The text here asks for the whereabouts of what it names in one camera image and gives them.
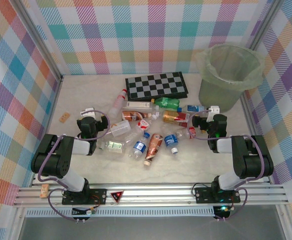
plastic bag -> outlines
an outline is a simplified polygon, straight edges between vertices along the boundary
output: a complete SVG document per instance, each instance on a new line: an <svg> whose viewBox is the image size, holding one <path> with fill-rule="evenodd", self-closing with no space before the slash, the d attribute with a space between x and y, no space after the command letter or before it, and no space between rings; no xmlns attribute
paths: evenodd
<svg viewBox="0 0 292 240"><path fill-rule="evenodd" d="M224 89L243 92L263 81L264 57L245 47L215 45L195 59L202 79Z"/></svg>

white floor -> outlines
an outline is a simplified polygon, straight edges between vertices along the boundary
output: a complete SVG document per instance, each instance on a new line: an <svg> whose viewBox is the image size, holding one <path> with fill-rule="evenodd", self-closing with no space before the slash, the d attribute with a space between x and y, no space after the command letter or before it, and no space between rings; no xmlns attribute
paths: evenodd
<svg viewBox="0 0 292 240"><path fill-rule="evenodd" d="M78 75L66 76L49 129L50 134L76 136L76 120L85 108L108 112L120 91L125 88L125 78L135 75ZM184 74L189 91L180 106L198 105L201 78L198 74ZM59 122L64 112L71 114ZM225 115L228 117L228 135L248 134L248 126L240 101ZM148 131L160 133L162 121L158 120ZM231 154L213 153L207 141L189 139L178 145L179 153L172 156L162 144L150 167L144 167L143 158L135 161L125 155L110 155L97 149L92 156L73 155L71 167L90 183L193 183L211 182L215 176L230 171Z"/></svg>

chessboard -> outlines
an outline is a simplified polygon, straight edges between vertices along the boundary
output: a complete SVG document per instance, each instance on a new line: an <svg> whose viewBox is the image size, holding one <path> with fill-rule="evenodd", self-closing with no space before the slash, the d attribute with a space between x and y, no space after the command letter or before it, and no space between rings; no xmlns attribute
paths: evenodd
<svg viewBox="0 0 292 240"><path fill-rule="evenodd" d="M187 98L188 90L181 72L126 78L129 101L145 101L168 97Z"/></svg>

plaid wall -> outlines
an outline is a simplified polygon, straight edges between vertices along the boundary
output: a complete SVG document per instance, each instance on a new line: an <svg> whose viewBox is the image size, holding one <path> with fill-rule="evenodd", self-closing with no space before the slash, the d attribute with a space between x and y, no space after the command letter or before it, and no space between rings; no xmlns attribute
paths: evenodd
<svg viewBox="0 0 292 240"><path fill-rule="evenodd" d="M251 43L272 0L23 2L61 72L81 75L197 72L200 49Z"/></svg>
<svg viewBox="0 0 292 240"><path fill-rule="evenodd" d="M292 202L292 0L285 1L258 51L266 56L265 79L247 96L275 163L275 180Z"/></svg>
<svg viewBox="0 0 292 240"><path fill-rule="evenodd" d="M0 240L44 133L57 81L8 0L0 0Z"/></svg>

robotic arm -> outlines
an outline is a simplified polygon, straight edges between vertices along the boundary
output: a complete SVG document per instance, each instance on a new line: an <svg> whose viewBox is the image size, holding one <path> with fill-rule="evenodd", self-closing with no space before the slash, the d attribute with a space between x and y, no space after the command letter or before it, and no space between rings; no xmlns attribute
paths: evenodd
<svg viewBox="0 0 292 240"><path fill-rule="evenodd" d="M194 116L192 123L194 127L207 131L209 138L222 138L227 135L227 117L222 114L215 114L212 121L208 121L205 117ZM225 139L208 140L209 148L214 153L232 153L234 169L215 177L211 183L211 189L196 188L197 203L239 203L239 194L235 189L244 184L246 180L257 178L260 175L261 160L265 165L262 177L272 175L274 164L264 137L256 135L252 138L258 144L263 159L259 157L256 147L249 138L232 136Z"/></svg>
<svg viewBox="0 0 292 240"><path fill-rule="evenodd" d="M83 139L97 137L98 132L103 131L108 126L106 117L102 116L102 121L96 121L93 117L87 116L77 120L77 125L81 130L78 136ZM31 161L31 170L38 173L52 150L58 137L52 134L45 134L41 140L37 151ZM68 186L63 194L63 205L95 204L91 196L98 196L100 204L105 203L106 189L90 189L87 179L78 175L71 167L70 160L72 154L92 155L96 149L96 140L82 141L72 136L64 136L59 142L54 153L50 156L42 171L42 176L58 180Z"/></svg>

